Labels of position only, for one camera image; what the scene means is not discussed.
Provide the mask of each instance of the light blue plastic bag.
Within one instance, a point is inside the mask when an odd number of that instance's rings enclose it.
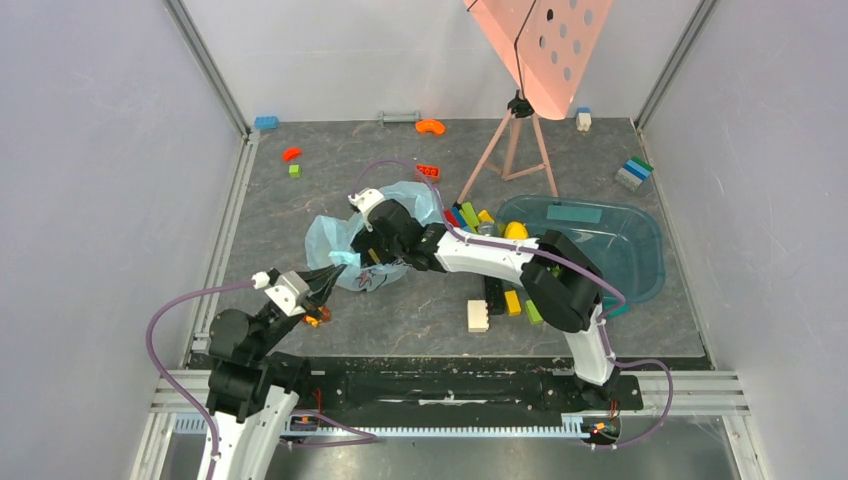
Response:
[[[442,218],[430,189],[423,183],[398,182],[380,188],[380,193],[401,203],[421,225],[441,223]],[[336,286],[359,292],[373,291],[402,277],[406,265],[373,265],[362,268],[359,255],[353,253],[350,243],[365,226],[362,215],[354,214],[348,220],[319,215],[306,232],[306,265],[318,269],[329,265],[346,264]]]

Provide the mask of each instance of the pink panel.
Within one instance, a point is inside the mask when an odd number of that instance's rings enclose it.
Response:
[[[513,42],[533,0],[463,0],[516,83]],[[561,120],[589,63],[612,0],[536,0],[518,41],[524,93],[539,116]]]

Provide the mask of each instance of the blue and green block stack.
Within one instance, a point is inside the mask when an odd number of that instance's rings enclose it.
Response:
[[[624,164],[615,174],[615,181],[635,192],[642,182],[651,176],[654,167],[642,161],[639,157],[633,157]]]

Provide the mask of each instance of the translucent blue bin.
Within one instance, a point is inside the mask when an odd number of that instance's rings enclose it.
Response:
[[[660,227],[638,208],[524,195],[506,202],[495,221],[499,225],[521,222],[533,237],[547,230],[564,233],[628,302],[650,300],[665,283]],[[605,294],[604,298],[614,297]]]

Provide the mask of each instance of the red toy piece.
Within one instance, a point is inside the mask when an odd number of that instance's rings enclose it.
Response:
[[[441,169],[439,167],[434,167],[433,165],[422,165],[418,164],[415,166],[418,169],[421,175],[429,178],[431,182],[436,183],[441,178]]]
[[[303,152],[301,152],[299,148],[292,147],[292,148],[286,150],[285,152],[283,152],[283,161],[288,163],[288,162],[294,160],[295,158],[299,157],[302,153]]]
[[[448,219],[448,222],[456,228],[459,228],[459,222],[456,221],[456,217],[453,216],[453,212],[450,210],[445,210],[445,218]]]

